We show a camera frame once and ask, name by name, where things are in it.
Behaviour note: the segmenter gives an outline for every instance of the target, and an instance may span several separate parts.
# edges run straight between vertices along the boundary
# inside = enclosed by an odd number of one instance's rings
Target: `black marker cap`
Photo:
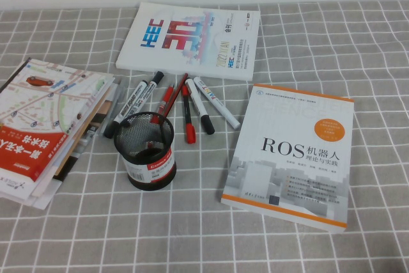
[[[200,118],[200,121],[202,122],[204,131],[206,131],[207,134],[214,134],[215,129],[213,127],[212,121],[210,120],[210,117],[206,114]]]
[[[152,79],[152,81],[158,85],[163,77],[164,77],[164,73],[162,73],[161,71],[158,71],[156,75],[154,76],[154,78]]]
[[[117,121],[112,121],[110,124],[105,128],[104,131],[104,136],[107,137],[108,139],[112,139],[112,137],[115,134],[115,130],[118,129],[120,124]]]

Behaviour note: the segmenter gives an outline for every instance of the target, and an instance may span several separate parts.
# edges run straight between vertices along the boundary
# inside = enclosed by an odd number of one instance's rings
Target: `book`
[[[61,166],[64,165],[66,157],[75,148],[82,132],[85,131],[94,115],[98,112],[100,106],[104,103],[104,99],[108,96],[107,93],[98,99],[98,103],[81,121],[80,129],[75,133],[70,140],[65,143],[65,146],[60,148],[56,155],[56,160],[52,165],[47,167],[40,177],[35,182],[19,181],[17,185],[2,185],[0,182],[0,196],[8,198],[23,205],[44,209],[52,196],[56,193],[58,187],[62,184],[66,174],[58,174]]]
[[[255,84],[221,202],[346,229],[353,100]]]
[[[251,81],[259,11],[141,3],[118,68]]]
[[[9,180],[5,184],[35,182],[113,80],[110,74],[34,59],[23,63],[0,88],[0,155],[6,157],[0,160],[0,174]]]

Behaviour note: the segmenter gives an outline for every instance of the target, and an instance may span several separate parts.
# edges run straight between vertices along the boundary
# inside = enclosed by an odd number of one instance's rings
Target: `orange stripe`
[[[337,99],[337,100],[344,100],[345,102],[353,102],[353,99],[350,99],[350,98],[338,97],[338,96],[332,96],[332,95],[325,95],[325,94],[313,93],[313,92],[308,92],[308,91],[294,90],[294,89],[289,89],[289,88],[283,88],[281,86],[270,86],[268,84],[260,84],[260,83],[256,83],[256,84],[254,84],[254,86],[259,86],[261,88],[276,89],[276,90],[287,91],[287,92],[301,93],[301,94],[318,96],[318,97]]]
[[[311,215],[311,214],[303,214],[302,212],[298,212],[298,211],[294,211],[294,210],[290,210],[290,209],[285,209],[285,208],[274,206],[274,205],[259,203],[258,201],[251,201],[251,200],[245,199],[245,198],[238,198],[236,196],[232,196],[232,195],[229,195],[229,194],[223,194],[222,198],[228,199],[230,201],[237,201],[238,203],[243,203],[243,204],[246,204],[246,205],[251,205],[251,206],[260,207],[260,208],[264,208],[264,209],[268,209],[268,210],[278,211],[278,212],[281,212],[283,214],[295,215],[297,217],[303,217],[304,219],[310,219],[310,220],[318,221],[318,222],[329,224],[329,225],[339,226],[339,227],[342,227],[342,228],[346,228],[346,226],[347,226],[347,224],[343,223],[343,222],[338,222],[338,221],[326,219],[324,217],[316,217],[315,215]]]

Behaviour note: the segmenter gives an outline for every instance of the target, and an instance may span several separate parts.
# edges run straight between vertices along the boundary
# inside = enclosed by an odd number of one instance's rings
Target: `pen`
[[[174,89],[174,84],[172,86],[168,87],[168,89],[166,90],[166,93],[165,93],[162,101],[159,103],[159,108],[158,108],[158,113],[159,114],[162,114],[164,112],[167,102],[169,101],[169,99],[171,99],[173,89]]]
[[[134,106],[129,111],[128,115],[133,115],[138,113],[143,105],[146,103],[148,98],[151,96],[153,90],[157,87],[158,83],[162,80],[164,73],[157,72],[151,82],[149,82],[148,86],[146,87],[145,91],[142,94],[142,97],[138,99],[138,101],[134,104]]]
[[[204,131],[206,131],[207,134],[214,134],[215,129],[213,127],[212,121],[210,120],[209,114],[207,114],[206,112],[202,100],[200,99],[200,94],[197,91],[193,80],[191,78],[188,78],[185,81],[185,84],[189,89],[190,97],[192,97],[193,103],[196,106],[197,111],[199,112],[200,122],[203,125]]]
[[[229,124],[237,129],[240,127],[240,122],[231,114],[228,108],[213,94],[212,91],[205,85],[205,83],[200,79],[200,77],[195,77],[194,83],[201,90],[201,92],[207,97],[207,99],[214,105],[214,107],[224,116],[224,118],[229,122]]]
[[[129,114],[132,106],[137,102],[139,98],[142,97],[144,90],[148,86],[148,83],[145,80],[142,80],[136,87],[136,89],[129,96],[127,102],[122,107],[120,113],[115,117],[115,119],[107,126],[104,131],[104,136],[108,139],[112,139],[114,136],[115,130],[119,127],[120,123],[124,118]]]
[[[182,77],[182,79],[181,79],[181,81],[180,81],[180,83],[179,83],[179,85],[178,85],[176,91],[173,92],[170,101],[167,103],[167,105],[166,105],[166,107],[165,107],[165,111],[164,111],[163,114],[162,114],[164,117],[166,117],[166,116],[169,114],[169,112],[171,111],[172,106],[173,106],[173,104],[174,104],[174,101],[176,100],[176,97],[178,97],[178,95],[179,95],[179,92],[180,92],[180,90],[181,90],[181,87],[185,84],[186,78],[187,78],[187,73],[186,73],[185,75],[183,75],[183,77]]]
[[[183,110],[185,111],[186,141],[188,142],[188,144],[193,144],[196,142],[196,132],[194,131],[194,126],[192,125],[192,118],[190,117],[189,91],[186,85],[183,85],[181,87],[181,94],[183,97]]]
[[[167,104],[167,102],[169,101],[169,99],[172,96],[173,93],[173,88],[174,88],[174,84],[170,87],[167,88],[164,97],[162,98],[162,101],[159,103],[159,107],[158,107],[158,111],[157,113],[162,114],[164,112],[165,106]],[[151,123],[155,123],[158,124],[159,123],[159,118],[158,116],[152,116],[151,119]]]

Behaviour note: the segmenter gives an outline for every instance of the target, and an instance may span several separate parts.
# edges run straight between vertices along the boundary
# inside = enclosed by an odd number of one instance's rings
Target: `pen holder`
[[[159,113],[136,113],[120,123],[114,144],[132,185],[140,190],[154,191],[173,180],[176,174],[171,149],[173,139],[171,122]]]

